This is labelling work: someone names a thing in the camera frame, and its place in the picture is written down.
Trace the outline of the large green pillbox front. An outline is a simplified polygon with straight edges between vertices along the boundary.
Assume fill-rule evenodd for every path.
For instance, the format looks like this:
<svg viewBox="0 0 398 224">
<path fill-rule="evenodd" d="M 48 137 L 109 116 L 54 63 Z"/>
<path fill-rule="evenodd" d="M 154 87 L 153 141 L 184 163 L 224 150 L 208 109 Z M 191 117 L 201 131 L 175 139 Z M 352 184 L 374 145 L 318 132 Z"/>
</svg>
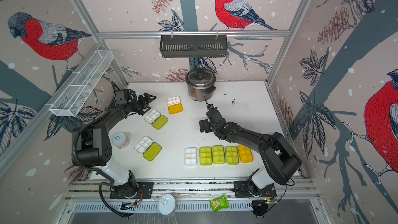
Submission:
<svg viewBox="0 0 398 224">
<path fill-rule="evenodd" d="M 213 146 L 211 148 L 212 162 L 214 164 L 224 164 L 226 162 L 226 156 L 223 146 Z"/>
</svg>

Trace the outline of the clear white pillbox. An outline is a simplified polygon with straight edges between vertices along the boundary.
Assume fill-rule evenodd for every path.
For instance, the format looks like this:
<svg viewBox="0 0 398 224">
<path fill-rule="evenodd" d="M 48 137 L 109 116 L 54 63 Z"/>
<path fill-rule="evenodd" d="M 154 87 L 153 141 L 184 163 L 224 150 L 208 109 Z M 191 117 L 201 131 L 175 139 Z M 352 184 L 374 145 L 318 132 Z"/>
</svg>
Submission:
<svg viewBox="0 0 398 224">
<path fill-rule="evenodd" d="M 185 167 L 195 167 L 198 164 L 198 149 L 196 147 L 188 147 L 184 150 Z"/>
</svg>

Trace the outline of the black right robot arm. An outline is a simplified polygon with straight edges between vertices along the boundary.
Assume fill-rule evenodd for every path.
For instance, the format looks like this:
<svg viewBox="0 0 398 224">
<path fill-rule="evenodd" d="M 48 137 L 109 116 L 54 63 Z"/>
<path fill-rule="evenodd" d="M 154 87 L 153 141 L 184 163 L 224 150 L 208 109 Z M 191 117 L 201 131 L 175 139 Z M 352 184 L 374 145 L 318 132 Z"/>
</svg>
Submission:
<svg viewBox="0 0 398 224">
<path fill-rule="evenodd" d="M 247 181 L 252 194 L 271 184 L 288 185 L 302 165 L 298 154 L 282 134 L 261 134 L 235 122 L 227 122 L 212 104 L 207 106 L 206 116 L 206 120 L 200 121 L 202 133 L 212 132 L 220 140 L 243 145 L 261 156 L 264 168 L 255 171 Z"/>
</svg>

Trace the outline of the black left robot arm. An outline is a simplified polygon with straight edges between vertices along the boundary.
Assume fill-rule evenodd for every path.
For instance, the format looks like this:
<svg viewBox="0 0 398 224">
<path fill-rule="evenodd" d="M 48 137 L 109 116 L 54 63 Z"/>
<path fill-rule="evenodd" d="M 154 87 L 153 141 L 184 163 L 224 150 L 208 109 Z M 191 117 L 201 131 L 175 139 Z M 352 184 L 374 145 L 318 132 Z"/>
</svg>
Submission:
<svg viewBox="0 0 398 224">
<path fill-rule="evenodd" d="M 138 114 L 144 116 L 156 96 L 133 90 L 118 90 L 114 99 L 101 116 L 72 132 L 72 163 L 86 171 L 92 171 L 110 181 L 112 186 L 128 184 L 135 188 L 132 172 L 112 157 L 109 131 L 121 120 Z"/>
</svg>

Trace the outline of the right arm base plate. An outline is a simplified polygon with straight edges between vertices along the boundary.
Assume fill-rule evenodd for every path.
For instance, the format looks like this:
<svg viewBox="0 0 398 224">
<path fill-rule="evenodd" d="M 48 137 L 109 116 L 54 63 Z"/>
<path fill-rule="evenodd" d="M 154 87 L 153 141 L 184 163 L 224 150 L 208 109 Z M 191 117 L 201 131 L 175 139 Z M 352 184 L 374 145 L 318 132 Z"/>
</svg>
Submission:
<svg viewBox="0 0 398 224">
<path fill-rule="evenodd" d="M 276 198 L 277 193 L 274 184 L 264 188 L 257 187 L 252 181 L 235 181 L 232 192 L 236 198 Z"/>
</svg>

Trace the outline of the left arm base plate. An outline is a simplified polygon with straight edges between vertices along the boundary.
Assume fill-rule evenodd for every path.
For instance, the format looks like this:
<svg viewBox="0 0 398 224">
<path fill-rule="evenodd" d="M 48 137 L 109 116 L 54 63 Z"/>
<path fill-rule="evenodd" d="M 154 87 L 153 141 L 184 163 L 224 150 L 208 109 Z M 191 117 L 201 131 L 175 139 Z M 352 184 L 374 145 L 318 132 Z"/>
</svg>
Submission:
<svg viewBox="0 0 398 224">
<path fill-rule="evenodd" d="M 126 183 L 120 186 L 111 186 L 110 199 L 150 199 L 154 183 L 150 181 Z"/>
</svg>

